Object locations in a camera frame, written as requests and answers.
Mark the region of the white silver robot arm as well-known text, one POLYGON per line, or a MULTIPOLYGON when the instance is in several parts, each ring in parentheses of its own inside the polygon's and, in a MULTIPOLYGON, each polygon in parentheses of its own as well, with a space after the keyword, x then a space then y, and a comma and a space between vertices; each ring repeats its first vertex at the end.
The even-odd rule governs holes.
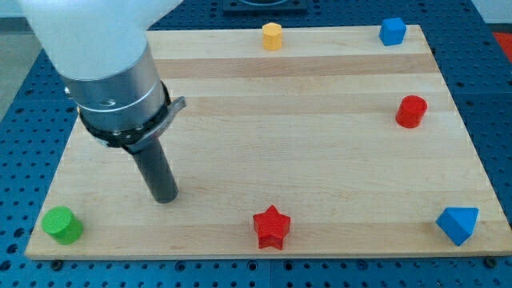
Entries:
POLYGON ((84 127, 132 155, 156 202, 178 187, 158 140, 186 106, 172 99, 146 32, 180 0, 19 0, 84 127))

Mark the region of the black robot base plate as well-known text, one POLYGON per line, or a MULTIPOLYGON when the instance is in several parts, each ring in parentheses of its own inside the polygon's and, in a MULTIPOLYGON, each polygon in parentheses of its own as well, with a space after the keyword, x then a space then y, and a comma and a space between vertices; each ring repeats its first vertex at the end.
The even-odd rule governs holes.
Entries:
POLYGON ((222 0, 222 10, 228 14, 245 12, 304 12, 309 0, 222 0))

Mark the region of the dark grey cylindrical pointer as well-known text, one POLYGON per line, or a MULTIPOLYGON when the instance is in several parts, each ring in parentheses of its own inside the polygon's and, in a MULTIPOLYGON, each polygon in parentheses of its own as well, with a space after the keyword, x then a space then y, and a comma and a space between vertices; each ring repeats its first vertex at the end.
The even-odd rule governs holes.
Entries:
POLYGON ((160 141, 151 141, 132 157, 152 198, 161 204, 172 202, 178 195, 178 186, 160 141))

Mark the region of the black flange mounting plate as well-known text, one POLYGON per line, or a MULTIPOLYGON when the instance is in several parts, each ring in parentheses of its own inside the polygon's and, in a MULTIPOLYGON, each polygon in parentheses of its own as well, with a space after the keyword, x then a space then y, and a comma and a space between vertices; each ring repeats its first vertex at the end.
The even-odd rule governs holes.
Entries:
POLYGON ((137 154, 156 142, 185 107, 184 97, 172 100, 165 84, 159 82, 144 98, 126 107, 99 112, 81 108, 80 119, 104 146, 137 154))

